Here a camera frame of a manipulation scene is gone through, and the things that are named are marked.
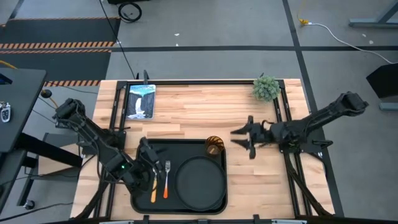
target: orange and black striped tape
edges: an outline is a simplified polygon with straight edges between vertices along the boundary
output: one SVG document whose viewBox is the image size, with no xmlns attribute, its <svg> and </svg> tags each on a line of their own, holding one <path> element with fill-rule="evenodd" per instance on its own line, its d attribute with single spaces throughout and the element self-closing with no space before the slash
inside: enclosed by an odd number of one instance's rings
<svg viewBox="0 0 398 224">
<path fill-rule="evenodd" d="M 0 44 L 0 49 L 59 49 L 59 48 L 79 48 L 79 47 L 112 47 L 113 41 L 95 42 L 62 42 L 62 43 L 16 43 Z"/>
<path fill-rule="evenodd" d="M 112 52 L 111 50 L 7 50 L 0 51 L 0 54 L 59 54 L 59 53 L 91 53 L 91 52 Z"/>
<path fill-rule="evenodd" d="M 62 19 L 68 19 L 68 20 L 73 20 L 73 19 L 106 19 L 106 17 L 75 17 L 75 18 L 15 18 L 15 19 L 10 19 L 10 21 L 24 21 L 24 20 L 62 20 Z M 108 17 L 108 19 L 120 19 L 119 16 L 112 16 Z"/>
<path fill-rule="evenodd" d="M 64 80 L 64 81 L 48 81 L 44 82 L 46 87 L 56 86 L 99 86 L 101 80 Z"/>
</svg>

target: silver fork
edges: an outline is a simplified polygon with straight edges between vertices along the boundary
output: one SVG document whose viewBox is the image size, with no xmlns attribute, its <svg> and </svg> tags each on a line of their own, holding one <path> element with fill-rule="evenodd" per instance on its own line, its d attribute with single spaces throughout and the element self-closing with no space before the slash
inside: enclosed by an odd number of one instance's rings
<svg viewBox="0 0 398 224">
<path fill-rule="evenodd" d="M 166 169 L 166 184 L 165 184 L 165 187 L 164 187 L 163 198 L 167 198 L 167 197 L 169 196 L 169 193 L 168 193 L 168 190 L 167 190 L 167 180 L 169 179 L 170 166 L 171 166 L 170 161 L 166 161 L 166 164 L 165 164 L 165 169 Z"/>
</svg>

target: potted plant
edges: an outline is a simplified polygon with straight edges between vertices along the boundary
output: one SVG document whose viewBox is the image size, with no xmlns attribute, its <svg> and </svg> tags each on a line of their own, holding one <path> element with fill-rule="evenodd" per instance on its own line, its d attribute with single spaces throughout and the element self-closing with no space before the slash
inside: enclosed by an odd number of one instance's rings
<svg viewBox="0 0 398 224">
<path fill-rule="evenodd" d="M 257 100 L 270 102 L 277 98 L 280 93 L 279 83 L 274 77 L 261 74 L 253 84 L 253 96 L 256 97 Z"/>
</svg>

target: cable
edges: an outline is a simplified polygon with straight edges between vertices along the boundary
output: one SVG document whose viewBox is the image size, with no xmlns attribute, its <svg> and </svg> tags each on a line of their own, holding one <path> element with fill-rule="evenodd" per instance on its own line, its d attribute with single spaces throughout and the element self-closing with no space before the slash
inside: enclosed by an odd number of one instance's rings
<svg viewBox="0 0 398 224">
<path fill-rule="evenodd" d="M 51 100 L 51 102 L 55 105 L 56 108 L 58 108 L 58 104 L 55 102 L 55 100 L 53 100 L 53 98 L 49 98 Z"/>
<path fill-rule="evenodd" d="M 43 101 L 46 105 L 48 105 L 49 107 L 55 109 L 55 107 L 51 106 L 49 103 L 47 103 L 45 100 L 43 100 L 41 97 L 38 97 L 39 100 Z"/>
<path fill-rule="evenodd" d="M 373 51 L 371 51 L 371 50 L 363 50 L 363 49 L 360 49 L 360 48 L 358 48 L 358 47 L 355 47 L 355 46 L 353 46 L 353 45 L 351 45 L 351 44 L 349 44 L 349 43 L 347 43 L 347 42 L 344 42 L 344 41 L 340 40 L 339 38 L 337 38 L 337 37 L 331 32 L 331 30 L 330 30 L 327 26 L 325 26 L 325 25 L 323 25 L 323 24 L 313 24 L 313 23 L 309 22 L 309 23 L 304 24 L 304 25 L 305 25 L 305 26 L 321 26 L 321 27 L 327 29 L 327 30 L 329 31 L 329 33 L 331 34 L 331 36 L 332 36 L 334 39 L 336 39 L 338 42 L 342 43 L 342 44 L 345 44 L 345 45 L 347 45 L 347 46 L 350 46 L 350 47 L 352 47 L 352 48 L 354 48 L 354 49 L 356 49 L 356 50 L 360 50 L 360 51 L 362 51 L 362 52 L 367 52 L 367 53 L 371 53 L 371 54 L 377 55 L 377 56 L 379 56 L 380 58 L 382 58 L 383 60 L 385 60 L 385 61 L 386 61 L 387 63 L 389 63 L 389 64 L 396 64 L 396 63 L 398 63 L 398 62 L 390 62 L 388 59 L 386 59 L 386 58 L 383 57 L 382 55 L 380 55 L 380 54 L 378 54 L 378 53 L 376 53 L 376 52 L 373 52 Z"/>
<path fill-rule="evenodd" d="M 305 24 L 308 24 L 308 23 L 309 23 L 309 21 L 306 20 L 306 19 L 300 19 L 301 10 L 302 10 L 302 8 L 305 8 L 305 3 L 306 3 L 306 2 L 307 2 L 307 0 L 303 0 L 303 1 L 301 2 L 300 7 L 298 8 L 297 14 L 296 14 L 297 19 L 298 19 L 298 21 L 300 21 L 301 25 L 305 25 Z"/>
<path fill-rule="evenodd" d="M 0 219 L 0 222 L 11 220 L 13 218 L 18 218 L 18 217 L 21 217 L 21 216 L 24 216 L 24 215 L 28 215 L 30 213 L 38 212 L 40 210 L 48 209 L 48 208 L 51 208 L 51 207 L 55 207 L 55 206 L 59 206 L 59 205 L 71 205 L 71 204 L 73 204 L 73 202 L 70 202 L 70 203 L 56 203 L 56 204 L 49 205 L 49 206 L 46 206 L 46 207 L 43 207 L 43 208 L 38 208 L 38 209 L 33 210 L 33 211 L 25 212 L 25 213 L 22 213 L 22 214 L 19 214 L 19 215 L 14 215 L 14 216 L 11 216 L 11 217 L 2 218 L 2 219 Z"/>
<path fill-rule="evenodd" d="M 50 121 L 51 123 L 56 124 L 56 122 L 54 122 L 54 121 L 48 119 L 46 116 L 42 115 L 41 113 L 37 112 L 36 110 L 33 110 L 33 109 L 32 109 L 32 111 L 35 112 L 35 113 L 37 113 L 38 115 L 42 116 L 42 117 L 45 118 L 46 120 Z"/>
<path fill-rule="evenodd" d="M 138 13 L 139 13 L 139 14 L 138 14 L 138 16 L 137 16 L 135 19 L 131 19 L 131 18 L 129 17 L 129 15 L 127 15 L 127 14 L 124 13 L 124 12 L 122 12 L 122 8 L 125 7 L 125 6 L 128 6 L 128 5 L 132 5 L 132 6 L 134 6 L 136 9 L 138 9 Z M 133 22 L 136 22 L 136 21 L 138 21 L 138 20 L 141 18 L 141 16 L 142 16 L 142 9 L 141 9 L 141 7 L 139 7 L 139 5 L 137 5 L 137 4 L 134 3 L 134 2 L 124 2 L 124 3 L 122 3 L 122 4 L 119 6 L 118 12 L 119 12 L 120 18 L 122 18 L 122 21 L 125 22 L 125 23 L 133 23 Z"/>
<path fill-rule="evenodd" d="M 312 23 L 312 22 L 310 22 L 310 21 L 307 20 L 307 19 L 301 19 L 301 18 L 300 18 L 300 13 L 301 13 L 302 8 L 305 7 L 306 1 L 307 1 L 307 0 L 303 0 L 303 1 L 301 2 L 300 7 L 298 8 L 298 11 L 297 11 L 297 15 L 296 15 L 296 16 L 297 16 L 297 19 L 298 19 L 298 21 L 301 23 L 301 25 L 303 25 L 303 26 L 321 26 L 321 27 L 327 29 L 327 30 L 329 31 L 329 33 L 331 34 L 331 36 L 332 36 L 335 40 L 337 40 L 338 42 L 340 42 L 340 43 L 342 43 L 342 44 L 345 44 L 345 45 L 347 45 L 347 46 L 350 46 L 350 47 L 352 47 L 352 48 L 354 48 L 354 49 L 356 49 L 356 50 L 362 51 L 362 52 L 367 52 L 367 53 L 371 53 L 371 54 L 377 55 L 377 56 L 379 56 L 380 58 L 382 58 L 383 60 L 385 60 L 387 63 L 389 63 L 389 64 L 391 64 L 391 65 L 392 65 L 392 64 L 398 63 L 398 62 L 390 62 L 388 59 L 386 59 L 386 58 L 383 57 L 382 55 L 380 55 L 380 54 L 378 54 L 378 53 L 376 53 L 376 52 L 373 52 L 373 51 L 371 51 L 371 50 L 363 50 L 363 49 L 360 49 L 359 47 L 355 47 L 355 46 L 353 46 L 353 45 L 351 45 L 351 44 L 349 44 L 349 43 L 347 43 L 347 42 L 344 42 L 344 41 L 340 40 L 339 38 L 337 38 L 337 37 L 332 33 L 332 31 L 331 31 L 327 26 L 325 26 L 325 25 L 323 25 L 323 24 Z"/>
<path fill-rule="evenodd" d="M 128 65 L 129 68 L 130 68 L 132 77 L 133 77 L 133 79 L 136 79 L 136 76 L 134 75 L 134 72 L 132 71 L 132 68 L 131 68 L 131 66 L 130 66 L 129 60 L 127 59 L 126 54 L 124 53 L 124 49 L 123 49 L 123 47 L 122 47 L 122 43 L 120 43 L 120 41 L 119 41 L 119 39 L 118 39 L 118 35 L 117 35 L 117 33 L 114 31 L 114 29 L 113 29 L 113 27 L 112 27 L 112 24 L 111 24 L 111 21 L 109 20 L 108 15 L 107 15 L 106 12 L 105 12 L 104 6 L 102 5 L 102 1 L 101 1 L 101 0 L 98 0 L 98 1 L 99 1 L 99 3 L 101 4 L 102 11 L 104 12 L 104 15 L 105 15 L 105 17 L 106 17 L 106 20 L 108 21 L 108 24 L 109 24 L 109 26 L 110 26 L 110 28 L 111 28 L 111 30 L 112 30 L 113 35 L 115 36 L 116 40 L 118 41 L 118 44 L 119 44 L 119 46 L 120 46 L 120 49 L 122 50 L 124 59 L 126 59 L 127 65 Z"/>
<path fill-rule="evenodd" d="M 7 62 L 5 62 L 5 61 L 0 60 L 0 63 L 3 64 L 3 65 L 5 65 L 5 66 L 7 66 L 7 67 L 9 67 L 9 68 L 17 69 L 17 67 L 15 67 L 15 66 L 13 66 L 13 65 L 11 65 L 10 63 L 7 63 Z"/>
</svg>

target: wheel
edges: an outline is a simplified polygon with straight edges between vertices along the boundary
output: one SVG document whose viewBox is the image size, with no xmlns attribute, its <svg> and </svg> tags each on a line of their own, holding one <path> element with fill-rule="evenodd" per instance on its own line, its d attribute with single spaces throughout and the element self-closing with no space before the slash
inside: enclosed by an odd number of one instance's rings
<svg viewBox="0 0 398 224">
<path fill-rule="evenodd" d="M 127 14 L 126 12 L 122 12 L 122 9 L 125 7 L 125 6 L 128 6 L 128 5 L 131 5 L 132 7 L 127 7 L 127 9 L 132 9 L 132 8 L 135 8 L 135 9 L 137 9 L 138 10 L 138 12 L 136 12 L 136 13 L 129 13 L 129 14 Z M 137 5 L 136 3 L 134 3 L 134 2 L 125 2 L 125 3 L 122 3 L 120 6 L 119 6 L 119 16 L 123 19 L 123 21 L 124 22 L 127 22 L 127 23 L 132 23 L 132 22 L 136 22 L 136 21 L 138 21 L 140 18 L 141 18 L 141 16 L 142 16 L 142 9 L 139 7 L 139 5 Z"/>
<path fill-rule="evenodd" d="M 24 208 L 26 210 L 32 210 L 35 207 L 35 202 L 32 200 L 26 200 Z"/>
</svg>

